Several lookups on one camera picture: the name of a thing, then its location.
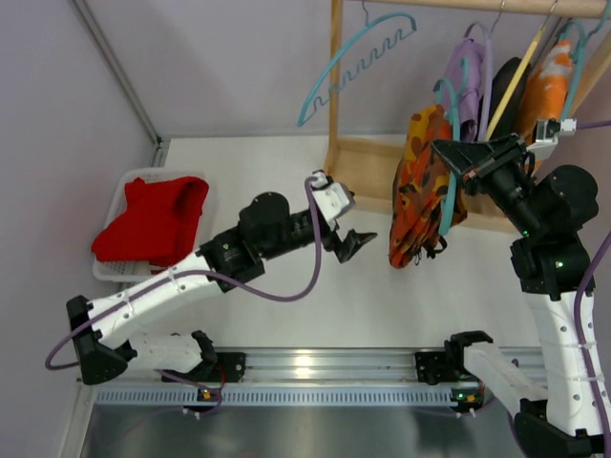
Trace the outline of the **teal hanger with trousers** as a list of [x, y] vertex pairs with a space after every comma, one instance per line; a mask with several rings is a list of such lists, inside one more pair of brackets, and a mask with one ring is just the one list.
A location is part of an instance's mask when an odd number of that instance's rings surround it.
[[445, 141], [441, 145], [439, 152], [443, 162], [450, 171], [450, 179], [448, 184], [447, 194], [442, 201], [441, 218], [438, 226], [438, 233], [440, 236], [447, 236], [453, 224], [454, 208], [458, 195], [458, 151], [456, 149], [457, 140], [460, 139], [460, 119], [458, 102], [459, 96], [453, 87], [452, 82], [443, 77], [439, 79], [433, 88], [435, 92], [435, 100], [437, 103], [441, 103], [442, 95], [448, 94], [450, 105], [446, 112], [446, 117], [452, 129], [452, 139]]

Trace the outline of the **orange camouflage trousers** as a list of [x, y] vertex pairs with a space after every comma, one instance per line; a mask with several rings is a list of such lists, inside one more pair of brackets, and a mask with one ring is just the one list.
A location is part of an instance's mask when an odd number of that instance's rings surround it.
[[450, 172], [433, 151], [432, 142], [451, 138], [452, 128], [441, 105], [432, 104], [411, 116], [391, 192], [388, 259], [396, 269], [418, 263], [423, 256], [433, 259], [448, 247], [439, 227]]

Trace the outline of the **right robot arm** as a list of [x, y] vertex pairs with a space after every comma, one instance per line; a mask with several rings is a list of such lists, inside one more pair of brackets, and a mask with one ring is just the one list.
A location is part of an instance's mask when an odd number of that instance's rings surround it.
[[535, 319], [546, 373], [537, 385], [481, 331], [445, 342], [453, 371], [477, 378], [508, 412], [528, 457], [610, 453], [610, 394], [593, 326], [594, 273], [579, 231], [599, 211], [594, 177], [562, 165], [542, 180], [526, 171], [531, 154], [517, 135], [490, 142], [437, 139], [435, 153], [468, 194], [483, 194], [519, 232], [511, 262]]

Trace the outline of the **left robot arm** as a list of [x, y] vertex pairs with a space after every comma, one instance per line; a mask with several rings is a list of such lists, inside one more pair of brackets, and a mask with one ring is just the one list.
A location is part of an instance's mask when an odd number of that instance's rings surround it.
[[[114, 296], [70, 299], [67, 313], [81, 379], [86, 385], [107, 383], [130, 369], [152, 369], [175, 381], [201, 382], [218, 356], [207, 335], [154, 337], [144, 328], [184, 306], [241, 289], [272, 302], [296, 302], [314, 288], [322, 255], [340, 263], [351, 260], [376, 233], [349, 230], [339, 237], [337, 220], [354, 205], [350, 191], [313, 191], [308, 207], [293, 213], [287, 199], [263, 193], [239, 213], [236, 226], [219, 233], [161, 273]], [[262, 276], [264, 262], [313, 245], [314, 271], [305, 289], [291, 296], [251, 286]]]

